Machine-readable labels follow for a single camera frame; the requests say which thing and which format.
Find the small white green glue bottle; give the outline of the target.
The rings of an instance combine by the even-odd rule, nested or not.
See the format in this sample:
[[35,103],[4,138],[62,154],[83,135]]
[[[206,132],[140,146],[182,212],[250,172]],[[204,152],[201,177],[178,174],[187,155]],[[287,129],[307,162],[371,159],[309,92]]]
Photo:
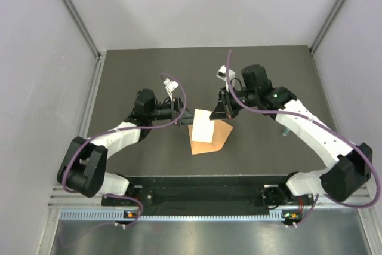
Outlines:
[[284,129],[282,135],[286,137],[289,134],[289,132],[290,132],[290,129],[286,128],[286,129]]

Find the cream paper letter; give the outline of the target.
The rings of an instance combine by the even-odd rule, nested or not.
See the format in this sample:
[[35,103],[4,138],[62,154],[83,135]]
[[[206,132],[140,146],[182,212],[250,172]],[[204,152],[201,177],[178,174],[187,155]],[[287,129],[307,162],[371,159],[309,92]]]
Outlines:
[[214,121],[210,120],[211,111],[195,109],[191,140],[211,143],[214,134]]

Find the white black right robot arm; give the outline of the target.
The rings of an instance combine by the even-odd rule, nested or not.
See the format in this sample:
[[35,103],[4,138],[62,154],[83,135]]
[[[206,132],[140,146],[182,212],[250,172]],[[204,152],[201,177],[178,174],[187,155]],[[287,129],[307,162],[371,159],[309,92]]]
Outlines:
[[218,104],[210,119],[233,119],[244,107],[254,108],[294,133],[325,164],[323,170],[293,172],[280,182],[278,195],[284,204],[291,205],[308,194],[325,194],[343,202],[371,178],[372,149],[366,143],[356,146],[338,138],[289,89],[273,87],[259,64],[242,69],[241,74],[237,90],[232,83],[234,71],[219,68],[217,78],[225,86],[218,91]]

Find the aluminium frame post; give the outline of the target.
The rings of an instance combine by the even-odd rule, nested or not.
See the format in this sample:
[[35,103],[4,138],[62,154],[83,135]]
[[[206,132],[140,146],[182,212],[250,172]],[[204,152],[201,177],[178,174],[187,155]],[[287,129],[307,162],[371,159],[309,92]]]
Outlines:
[[85,23],[83,22],[80,14],[78,13],[78,10],[76,9],[74,3],[72,0],[62,0],[64,6],[66,7],[70,17],[75,23],[75,26],[79,30],[79,33],[83,37],[84,41],[86,42],[88,48],[92,52],[92,54],[99,58],[101,55],[101,52],[99,52],[99,49],[97,48],[94,40],[92,39],[88,29],[86,28]]
[[332,6],[329,14],[327,15],[323,25],[319,29],[319,32],[314,38],[314,41],[312,45],[309,48],[310,54],[313,56],[319,46],[321,45],[322,41],[324,40],[325,36],[327,35],[329,29],[331,28],[332,24],[335,22],[337,16],[339,15],[341,9],[344,7],[347,0],[335,0],[334,5]]

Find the left aluminium frame post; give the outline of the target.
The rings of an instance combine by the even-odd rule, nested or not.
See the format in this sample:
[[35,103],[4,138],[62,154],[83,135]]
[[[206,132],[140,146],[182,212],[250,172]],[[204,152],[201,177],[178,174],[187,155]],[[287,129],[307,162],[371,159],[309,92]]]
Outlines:
[[92,39],[88,29],[86,28],[85,23],[83,22],[80,14],[78,13],[78,10],[76,9],[74,3],[72,0],[62,0],[64,6],[66,7],[70,17],[75,23],[75,26],[79,30],[79,33],[83,37],[84,41],[86,42],[88,48],[92,52],[92,54],[99,58],[101,55],[101,52],[99,52],[99,49],[97,48],[94,40]]

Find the right aluminium frame post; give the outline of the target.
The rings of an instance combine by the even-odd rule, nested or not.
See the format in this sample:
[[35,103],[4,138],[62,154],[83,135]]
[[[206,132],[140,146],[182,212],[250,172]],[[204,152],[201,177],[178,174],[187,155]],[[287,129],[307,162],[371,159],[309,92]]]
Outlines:
[[335,22],[337,16],[339,15],[341,9],[344,7],[347,0],[335,0],[334,5],[332,6],[329,14],[327,15],[323,25],[319,29],[319,32],[314,38],[314,41],[312,45],[309,48],[310,54],[313,56],[319,46],[321,45],[322,41],[324,40],[325,36],[327,35],[329,29],[331,28],[332,24]]

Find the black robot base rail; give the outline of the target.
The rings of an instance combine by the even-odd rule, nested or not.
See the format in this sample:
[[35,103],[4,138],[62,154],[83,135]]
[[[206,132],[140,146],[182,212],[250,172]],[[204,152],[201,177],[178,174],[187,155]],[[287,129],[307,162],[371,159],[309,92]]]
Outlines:
[[232,203],[249,208],[307,207],[313,203],[310,195],[289,195],[282,187],[282,176],[141,176],[128,180],[123,196],[140,200],[145,212],[193,203],[197,207]]

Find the aluminium base profile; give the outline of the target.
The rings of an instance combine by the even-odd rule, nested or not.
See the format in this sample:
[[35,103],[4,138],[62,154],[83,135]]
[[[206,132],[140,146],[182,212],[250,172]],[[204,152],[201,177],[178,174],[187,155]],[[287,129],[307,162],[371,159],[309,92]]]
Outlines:
[[[52,194],[48,201],[48,206],[52,208],[74,208],[74,207],[98,207],[101,206],[101,195],[87,198],[78,193],[67,193],[58,186],[53,188]],[[346,204],[364,205],[371,201],[371,196],[366,187],[361,187],[346,201]]]

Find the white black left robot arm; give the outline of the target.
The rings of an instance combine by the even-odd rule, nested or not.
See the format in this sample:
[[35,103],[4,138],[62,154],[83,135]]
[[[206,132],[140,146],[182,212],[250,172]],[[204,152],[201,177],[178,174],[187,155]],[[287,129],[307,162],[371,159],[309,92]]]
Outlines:
[[193,124],[191,113],[180,97],[158,102],[150,89],[138,91],[134,107],[117,127],[97,136],[74,138],[57,173],[57,181],[69,192],[91,198],[112,194],[122,205],[135,200],[129,180],[106,172],[107,160],[123,148],[145,139],[153,121],[169,120],[172,125]]

